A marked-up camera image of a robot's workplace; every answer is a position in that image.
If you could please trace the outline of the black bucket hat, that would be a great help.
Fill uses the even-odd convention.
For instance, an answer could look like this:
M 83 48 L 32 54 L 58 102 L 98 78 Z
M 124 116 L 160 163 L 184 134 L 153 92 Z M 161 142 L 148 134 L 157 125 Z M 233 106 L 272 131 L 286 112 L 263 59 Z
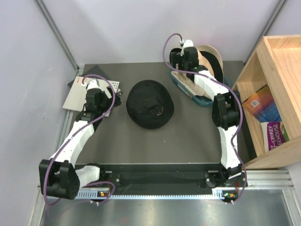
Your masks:
M 138 126 L 144 129 L 159 129 L 172 118 L 174 103 L 161 83 L 143 80 L 129 91 L 126 109 L 128 116 Z

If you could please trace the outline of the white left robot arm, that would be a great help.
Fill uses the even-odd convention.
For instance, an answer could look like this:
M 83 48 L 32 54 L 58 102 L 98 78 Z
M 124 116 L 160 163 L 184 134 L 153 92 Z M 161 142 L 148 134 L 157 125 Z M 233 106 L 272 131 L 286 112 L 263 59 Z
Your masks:
M 97 165 L 76 169 L 76 161 L 86 142 L 93 136 L 103 117 L 121 104 L 119 96 L 109 89 L 111 97 L 99 87 L 87 87 L 86 102 L 61 147 L 39 164 L 41 193 L 59 199 L 73 200 L 79 190 L 90 183 L 103 186 L 107 176 Z

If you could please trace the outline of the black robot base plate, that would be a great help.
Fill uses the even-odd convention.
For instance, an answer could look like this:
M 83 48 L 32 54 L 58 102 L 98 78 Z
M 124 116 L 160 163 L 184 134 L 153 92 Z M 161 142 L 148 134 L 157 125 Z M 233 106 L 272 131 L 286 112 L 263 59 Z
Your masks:
M 244 175 L 231 180 L 221 176 L 218 163 L 99 164 L 99 181 L 115 185 L 115 195 L 199 195 L 212 189 L 236 191 Z

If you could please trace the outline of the cream bucket hat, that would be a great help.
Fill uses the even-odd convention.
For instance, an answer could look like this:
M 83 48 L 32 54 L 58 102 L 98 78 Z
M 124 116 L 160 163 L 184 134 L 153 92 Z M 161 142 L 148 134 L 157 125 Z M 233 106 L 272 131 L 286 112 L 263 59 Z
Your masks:
M 204 89 L 193 83 L 185 73 L 171 71 L 171 75 L 194 96 L 206 97 L 211 100 L 211 97 L 204 91 Z

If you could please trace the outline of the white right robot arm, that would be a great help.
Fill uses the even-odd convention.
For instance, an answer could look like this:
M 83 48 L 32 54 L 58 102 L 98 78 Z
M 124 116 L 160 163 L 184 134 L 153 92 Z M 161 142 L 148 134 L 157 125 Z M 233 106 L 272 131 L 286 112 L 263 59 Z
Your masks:
M 212 104 L 212 120 L 221 137 L 220 182 L 231 186 L 241 175 L 237 131 L 241 127 L 239 93 L 224 84 L 223 62 L 210 45 L 174 48 L 169 54 L 170 77 L 198 105 Z

